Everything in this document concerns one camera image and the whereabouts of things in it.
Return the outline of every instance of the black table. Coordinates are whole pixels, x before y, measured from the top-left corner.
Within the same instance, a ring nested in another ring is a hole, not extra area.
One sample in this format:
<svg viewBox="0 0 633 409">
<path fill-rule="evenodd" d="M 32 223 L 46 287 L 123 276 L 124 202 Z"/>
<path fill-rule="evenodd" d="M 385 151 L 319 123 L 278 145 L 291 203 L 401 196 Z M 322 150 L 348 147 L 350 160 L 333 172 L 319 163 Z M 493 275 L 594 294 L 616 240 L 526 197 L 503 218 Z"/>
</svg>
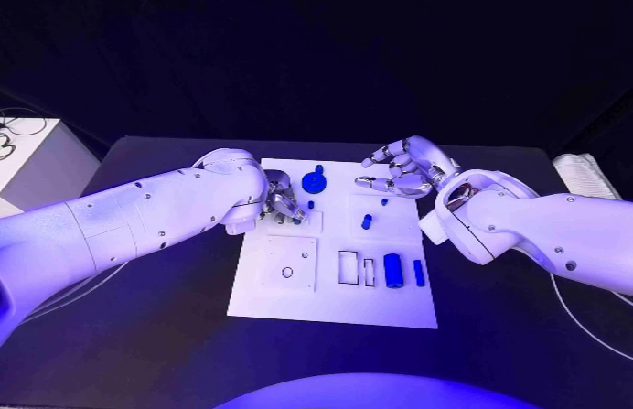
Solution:
<svg viewBox="0 0 633 409">
<path fill-rule="evenodd" d="M 121 139 L 85 193 L 187 167 L 209 150 L 257 158 L 361 161 L 379 145 Z M 541 150 L 447 146 L 464 168 L 499 169 L 541 195 L 564 183 Z M 418 201 L 421 213 L 433 198 Z M 224 228 L 134 261 L 68 307 L 25 324 L 0 348 L 0 402 L 82 407 L 208 407 L 301 377 L 339 372 L 423 375 L 545 407 L 633 404 L 633 362 L 581 332 L 547 272 L 519 253 L 480 266 L 450 243 L 424 251 L 440 329 L 225 315 L 241 236 Z M 561 281 L 590 329 L 633 352 L 633 309 Z"/>
</svg>

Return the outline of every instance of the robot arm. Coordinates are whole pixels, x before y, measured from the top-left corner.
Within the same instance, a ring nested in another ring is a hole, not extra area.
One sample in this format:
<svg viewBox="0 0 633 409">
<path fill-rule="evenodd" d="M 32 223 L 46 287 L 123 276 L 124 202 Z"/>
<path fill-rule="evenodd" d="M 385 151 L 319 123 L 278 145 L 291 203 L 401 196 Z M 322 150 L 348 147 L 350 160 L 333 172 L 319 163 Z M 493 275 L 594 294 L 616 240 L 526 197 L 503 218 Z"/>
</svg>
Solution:
<svg viewBox="0 0 633 409">
<path fill-rule="evenodd" d="M 516 249 L 558 276 L 633 294 L 633 203 L 574 194 L 538 197 L 500 171 L 461 172 L 420 136 L 382 147 L 363 166 L 385 158 L 394 158 L 394 178 L 361 177 L 356 183 L 414 198 L 437 189 L 435 209 L 420 220 L 434 244 L 450 240 L 479 264 Z"/>
<path fill-rule="evenodd" d="M 216 150 L 202 166 L 0 220 L 0 345 L 45 299 L 105 269 L 216 224 L 249 231 L 273 200 L 304 218 L 288 182 L 283 194 L 277 188 L 284 173 L 264 172 L 248 152 Z"/>
</svg>

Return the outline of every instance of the white sheet of paper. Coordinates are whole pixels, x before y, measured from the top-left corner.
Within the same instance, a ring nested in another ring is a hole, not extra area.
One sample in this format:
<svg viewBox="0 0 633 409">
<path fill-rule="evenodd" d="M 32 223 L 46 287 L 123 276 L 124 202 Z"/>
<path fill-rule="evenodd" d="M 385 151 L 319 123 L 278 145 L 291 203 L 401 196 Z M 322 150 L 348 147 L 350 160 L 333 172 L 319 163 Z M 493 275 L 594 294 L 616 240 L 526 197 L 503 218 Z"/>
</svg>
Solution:
<svg viewBox="0 0 633 409">
<path fill-rule="evenodd" d="M 301 178 L 319 164 L 327 187 L 309 194 Z M 245 234 L 226 314 L 437 328 L 415 201 L 361 188 L 353 182 L 363 175 L 388 178 L 388 166 L 365 169 L 358 163 L 291 159 L 262 159 L 261 165 L 290 175 L 309 219 L 301 225 L 280 225 L 267 215 Z M 313 210 L 307 209 L 310 200 L 316 203 Z M 361 227 L 365 214 L 373 218 L 369 230 Z M 358 253 L 356 285 L 339 283 L 339 251 Z M 401 258 L 405 285 L 398 289 L 386 288 L 385 283 L 388 253 Z M 375 286 L 365 282 L 365 259 L 373 260 Z M 415 285 L 412 260 L 423 262 L 424 287 Z"/>
</svg>

